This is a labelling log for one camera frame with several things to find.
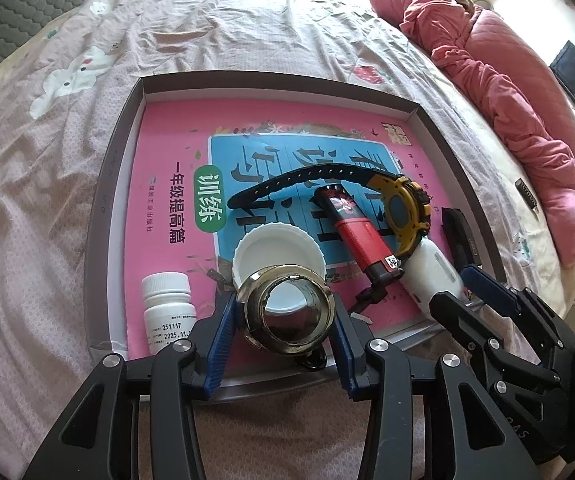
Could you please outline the black and gold lipstick case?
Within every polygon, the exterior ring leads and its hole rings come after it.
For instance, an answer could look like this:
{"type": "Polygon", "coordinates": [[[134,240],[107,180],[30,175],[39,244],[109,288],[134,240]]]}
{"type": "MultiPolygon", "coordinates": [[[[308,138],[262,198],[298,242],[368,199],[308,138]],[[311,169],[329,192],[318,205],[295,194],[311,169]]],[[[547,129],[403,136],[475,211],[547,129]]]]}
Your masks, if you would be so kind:
{"type": "Polygon", "coordinates": [[[479,255],[472,229],[463,212],[458,208],[441,208],[443,231],[452,255],[453,265],[458,272],[466,266],[481,268],[479,255]]]}

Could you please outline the pink patterned bed sheet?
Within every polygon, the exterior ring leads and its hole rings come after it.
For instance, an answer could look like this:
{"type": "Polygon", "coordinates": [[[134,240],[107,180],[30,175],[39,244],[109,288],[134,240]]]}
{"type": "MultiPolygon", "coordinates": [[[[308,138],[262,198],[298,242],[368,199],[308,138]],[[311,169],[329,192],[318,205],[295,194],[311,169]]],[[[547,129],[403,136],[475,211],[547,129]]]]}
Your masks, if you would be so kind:
{"type": "Polygon", "coordinates": [[[510,283],[557,313],[575,294],[545,222],[516,195],[519,163],[478,111],[369,0],[86,0],[0,80],[0,474],[18,479],[93,360],[83,267],[96,181],[142,76],[293,73],[421,104],[473,183],[510,283]]]}

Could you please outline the grey cardboard box tray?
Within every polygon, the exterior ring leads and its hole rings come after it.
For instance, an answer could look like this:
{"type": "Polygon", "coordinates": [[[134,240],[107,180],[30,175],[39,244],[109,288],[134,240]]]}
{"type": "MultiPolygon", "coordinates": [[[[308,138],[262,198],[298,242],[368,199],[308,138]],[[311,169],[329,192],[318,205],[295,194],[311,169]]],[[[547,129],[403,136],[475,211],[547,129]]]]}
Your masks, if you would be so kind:
{"type": "MultiPolygon", "coordinates": [[[[484,270],[498,281],[504,280],[497,242],[471,182],[447,140],[419,104],[354,84],[286,74],[195,72],[150,76],[136,83],[124,104],[108,144],[93,202],[86,243],[84,304],[90,346],[97,358],[116,353],[128,362],[137,360],[130,358],[127,351],[124,242],[132,164],[145,107],[150,103],[208,99],[332,105],[406,118],[411,126],[424,132],[422,148],[434,167],[451,170],[448,184],[455,192],[453,205],[447,208],[460,209],[469,222],[484,270]]],[[[379,193],[348,181],[309,182],[315,185],[315,192],[322,186],[342,185],[395,255],[398,243],[387,225],[379,193]]],[[[321,216],[327,218],[313,201],[315,192],[311,197],[312,203],[321,216]]],[[[236,296],[232,260],[229,275],[216,278],[214,306],[218,296],[225,292],[234,292],[236,296]]],[[[399,259],[402,270],[406,260],[399,259]]],[[[367,317],[377,337],[401,349],[409,349],[440,330],[435,321],[425,318],[403,288],[400,278],[387,286],[387,296],[381,302],[368,307],[367,317]]],[[[252,398],[307,388],[336,378],[332,350],[326,339],[322,344],[327,350],[327,367],[308,372],[297,363],[304,354],[283,356],[259,349],[245,338],[237,316],[236,325],[221,385],[209,400],[223,402],[252,398]]]]}

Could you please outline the white earbuds case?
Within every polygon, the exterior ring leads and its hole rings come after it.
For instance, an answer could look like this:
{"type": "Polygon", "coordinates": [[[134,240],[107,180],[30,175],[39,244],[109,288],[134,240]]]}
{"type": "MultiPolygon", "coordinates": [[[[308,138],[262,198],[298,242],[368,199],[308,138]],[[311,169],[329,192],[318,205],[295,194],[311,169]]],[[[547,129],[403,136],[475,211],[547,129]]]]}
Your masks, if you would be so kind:
{"type": "Polygon", "coordinates": [[[411,256],[403,263],[400,283],[425,318],[433,319],[429,301],[438,292],[450,292],[464,298],[464,285],[455,267],[429,238],[423,237],[411,256]]]}

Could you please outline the pink and blue workbook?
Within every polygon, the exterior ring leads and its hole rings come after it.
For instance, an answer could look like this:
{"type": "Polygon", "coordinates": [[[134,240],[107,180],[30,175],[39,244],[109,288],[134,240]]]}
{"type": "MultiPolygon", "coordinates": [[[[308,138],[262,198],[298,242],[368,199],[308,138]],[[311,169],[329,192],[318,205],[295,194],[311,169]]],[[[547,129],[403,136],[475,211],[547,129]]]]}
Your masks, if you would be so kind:
{"type": "Polygon", "coordinates": [[[327,277],[345,304],[368,283],[307,182],[272,194],[251,211],[229,198],[294,169],[330,162],[405,174],[429,193],[431,240],[448,243],[441,211],[453,205],[450,169],[422,148],[424,132],[406,118],[366,110],[261,100],[191,100],[145,107],[132,164],[124,242],[127,351],[148,348],[141,283],[157,272],[184,273],[193,304],[214,310],[217,276],[228,276],[238,242],[265,223],[287,223],[321,248],[327,277]]]}

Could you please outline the red and black lighter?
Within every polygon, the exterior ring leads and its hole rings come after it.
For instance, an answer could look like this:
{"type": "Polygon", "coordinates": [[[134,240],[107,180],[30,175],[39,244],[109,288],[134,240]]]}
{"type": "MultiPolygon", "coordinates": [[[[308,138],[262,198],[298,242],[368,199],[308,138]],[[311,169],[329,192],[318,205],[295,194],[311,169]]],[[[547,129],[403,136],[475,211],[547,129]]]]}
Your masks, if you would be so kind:
{"type": "Polygon", "coordinates": [[[342,185],[317,188],[313,201],[332,221],[353,259],[372,285],[388,286],[402,277],[399,259],[342,185]]]}

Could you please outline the black hair claw clip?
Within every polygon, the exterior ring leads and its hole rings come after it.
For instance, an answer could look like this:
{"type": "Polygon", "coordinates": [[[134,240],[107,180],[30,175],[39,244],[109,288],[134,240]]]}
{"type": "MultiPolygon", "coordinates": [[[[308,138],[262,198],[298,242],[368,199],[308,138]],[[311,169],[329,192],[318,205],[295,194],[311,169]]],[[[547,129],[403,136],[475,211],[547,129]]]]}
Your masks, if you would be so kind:
{"type": "MultiPolygon", "coordinates": [[[[383,285],[371,285],[361,290],[356,296],[356,303],[349,309],[349,313],[361,314],[371,304],[378,304],[387,296],[387,289],[383,285]]],[[[319,344],[304,356],[297,359],[297,363],[308,372],[317,372],[327,367],[327,350],[319,344]]]]}

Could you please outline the white plastic jar lid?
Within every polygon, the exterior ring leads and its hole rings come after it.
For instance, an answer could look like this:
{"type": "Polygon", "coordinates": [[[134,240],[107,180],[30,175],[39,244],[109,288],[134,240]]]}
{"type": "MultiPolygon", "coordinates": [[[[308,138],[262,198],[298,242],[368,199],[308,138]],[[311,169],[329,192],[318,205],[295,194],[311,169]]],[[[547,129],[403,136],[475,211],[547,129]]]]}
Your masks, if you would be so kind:
{"type": "MultiPolygon", "coordinates": [[[[325,280],[327,264],[318,243],[306,231],[288,223],[273,222],[257,226],[245,234],[234,249],[233,283],[239,290],[254,273],[266,266],[297,264],[325,280]]],[[[306,297],[295,285],[278,285],[271,292],[266,313],[279,318],[304,313],[306,297]]]]}

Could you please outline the white pill bottle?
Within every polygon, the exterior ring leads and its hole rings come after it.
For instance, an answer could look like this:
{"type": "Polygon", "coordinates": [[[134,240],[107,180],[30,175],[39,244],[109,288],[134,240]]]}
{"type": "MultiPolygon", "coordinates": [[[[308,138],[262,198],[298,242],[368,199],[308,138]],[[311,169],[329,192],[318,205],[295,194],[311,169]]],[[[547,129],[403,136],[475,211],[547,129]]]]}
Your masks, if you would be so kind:
{"type": "Polygon", "coordinates": [[[143,278],[141,285],[150,354],[178,339],[188,339],[196,323],[188,277],[179,272],[154,273],[143,278]]]}

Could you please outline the shiny metal ring jar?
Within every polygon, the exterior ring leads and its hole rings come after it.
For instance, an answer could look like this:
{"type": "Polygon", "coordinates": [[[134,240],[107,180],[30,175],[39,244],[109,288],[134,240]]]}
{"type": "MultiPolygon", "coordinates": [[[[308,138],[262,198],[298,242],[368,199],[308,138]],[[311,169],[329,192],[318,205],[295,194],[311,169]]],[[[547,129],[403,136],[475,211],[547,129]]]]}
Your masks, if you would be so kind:
{"type": "Polygon", "coordinates": [[[237,323],[245,338],[283,356],[300,356],[322,344],[335,314],[330,286],[298,264],[265,266],[236,292],[237,323]]]}

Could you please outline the pink quilted duvet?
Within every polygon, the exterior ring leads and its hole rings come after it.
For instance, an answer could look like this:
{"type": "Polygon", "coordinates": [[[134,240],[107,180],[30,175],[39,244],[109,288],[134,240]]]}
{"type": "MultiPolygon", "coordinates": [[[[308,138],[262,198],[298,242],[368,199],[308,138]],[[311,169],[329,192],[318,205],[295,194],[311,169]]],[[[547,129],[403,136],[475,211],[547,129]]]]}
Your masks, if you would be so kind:
{"type": "Polygon", "coordinates": [[[498,14],[474,3],[370,3],[429,55],[523,165],[562,266],[575,266],[575,117],[549,66],[498,14]]]}

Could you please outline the black and yellow wristwatch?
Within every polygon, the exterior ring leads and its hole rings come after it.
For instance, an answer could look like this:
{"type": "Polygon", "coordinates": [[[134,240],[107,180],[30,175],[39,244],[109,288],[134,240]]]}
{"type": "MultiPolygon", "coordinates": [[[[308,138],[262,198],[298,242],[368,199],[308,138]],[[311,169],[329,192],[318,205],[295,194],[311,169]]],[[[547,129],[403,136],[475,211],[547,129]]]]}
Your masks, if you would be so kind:
{"type": "Polygon", "coordinates": [[[398,246],[395,255],[408,259],[431,229],[432,207],[429,194],[404,174],[360,167],[341,162],[313,165],[287,171],[251,188],[240,191],[228,200],[230,209],[248,209],[260,198],[316,180],[348,181],[379,193],[387,225],[394,232],[398,246]]]}

